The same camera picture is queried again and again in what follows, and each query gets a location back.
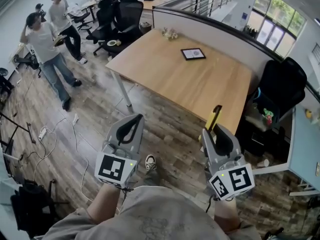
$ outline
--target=wooden table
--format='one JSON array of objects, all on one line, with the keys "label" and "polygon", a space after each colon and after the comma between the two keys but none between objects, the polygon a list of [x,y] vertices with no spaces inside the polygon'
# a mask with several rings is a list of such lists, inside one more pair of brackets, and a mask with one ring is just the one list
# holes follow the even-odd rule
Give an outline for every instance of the wooden table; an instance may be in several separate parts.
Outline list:
[{"label": "wooden table", "polygon": [[[206,59],[186,61],[181,49],[201,48]],[[236,133],[251,71],[229,56],[187,37],[166,40],[153,29],[118,54],[111,70],[127,106],[131,101],[119,75],[176,103],[206,121],[222,105],[219,123]]]},{"label": "wooden table", "polygon": [[171,0],[153,0],[153,1],[140,0],[140,1],[143,2],[143,10],[152,10],[153,7],[162,5],[162,4],[169,2]]}]

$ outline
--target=table leg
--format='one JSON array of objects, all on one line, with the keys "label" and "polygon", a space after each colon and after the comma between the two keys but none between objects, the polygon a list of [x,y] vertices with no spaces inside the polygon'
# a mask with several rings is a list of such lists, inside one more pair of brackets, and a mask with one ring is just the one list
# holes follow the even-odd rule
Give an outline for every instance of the table leg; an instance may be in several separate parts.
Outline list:
[{"label": "table leg", "polygon": [[299,191],[299,192],[290,192],[289,196],[297,197],[297,196],[310,196],[310,195],[319,195],[320,192],[318,190],[311,191]]},{"label": "table leg", "polygon": [[258,174],[270,174],[270,173],[277,173],[288,170],[288,163],[278,164],[274,166],[269,166],[265,168],[259,168],[252,170],[253,175]]},{"label": "table leg", "polygon": [[124,87],[124,84],[122,83],[120,75],[118,73],[112,71],[112,70],[111,70],[111,74],[113,76],[113,79],[117,83],[117,85],[118,85],[118,87],[120,89],[120,92],[122,93],[122,97],[124,98],[127,107],[131,107],[132,106],[131,101],[130,101],[129,96],[127,94],[127,91],[126,91],[126,89]]},{"label": "table leg", "polygon": [[96,21],[96,18],[95,18],[94,11],[92,10],[92,6],[89,7],[89,10],[90,10],[90,13],[91,13],[91,15],[92,15],[92,19],[93,19],[93,21],[95,22],[95,21]]}]

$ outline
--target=white t-shirt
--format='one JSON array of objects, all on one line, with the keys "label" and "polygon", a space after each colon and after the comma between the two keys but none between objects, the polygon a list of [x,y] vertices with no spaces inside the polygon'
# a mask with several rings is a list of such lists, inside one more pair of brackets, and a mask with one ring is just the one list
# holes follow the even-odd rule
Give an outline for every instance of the white t-shirt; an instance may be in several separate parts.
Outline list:
[{"label": "white t-shirt", "polygon": [[67,0],[61,0],[59,4],[53,3],[48,10],[50,20],[59,33],[71,26],[71,20],[67,13],[68,7]]},{"label": "white t-shirt", "polygon": [[54,27],[50,22],[41,23],[38,31],[31,30],[26,35],[27,43],[33,46],[35,55],[40,63],[45,63],[59,54],[59,49],[54,46]]}]

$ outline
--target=window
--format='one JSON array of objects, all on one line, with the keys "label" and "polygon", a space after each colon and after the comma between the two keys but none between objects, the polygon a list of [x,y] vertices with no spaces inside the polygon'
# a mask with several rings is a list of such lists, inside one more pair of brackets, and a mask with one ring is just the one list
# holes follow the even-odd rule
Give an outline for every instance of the window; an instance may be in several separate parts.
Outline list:
[{"label": "window", "polygon": [[286,57],[306,19],[282,0],[255,0],[247,25],[258,31],[256,40]]},{"label": "window", "polygon": [[295,10],[282,0],[271,0],[269,9],[266,13],[270,18],[279,22],[287,28],[294,16]]},{"label": "window", "polygon": [[250,28],[255,29],[256,31],[259,31],[261,28],[262,22],[264,22],[265,17],[262,15],[256,13],[255,11],[252,11],[248,20],[248,25]]},{"label": "window", "polygon": [[271,0],[255,0],[253,8],[265,14],[268,10],[270,1]]},{"label": "window", "polygon": [[295,41],[291,35],[285,33],[275,52],[285,58]]},{"label": "window", "polygon": [[299,12],[295,11],[288,30],[297,37],[305,23],[306,19],[302,17]]}]

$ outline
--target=picture frame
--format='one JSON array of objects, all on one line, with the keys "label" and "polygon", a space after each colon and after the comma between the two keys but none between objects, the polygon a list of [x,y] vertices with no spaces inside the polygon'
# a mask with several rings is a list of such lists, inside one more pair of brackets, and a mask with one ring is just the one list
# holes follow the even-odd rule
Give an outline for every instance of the picture frame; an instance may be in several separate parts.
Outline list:
[{"label": "picture frame", "polygon": [[206,59],[200,48],[181,49],[181,52],[186,61]]}]

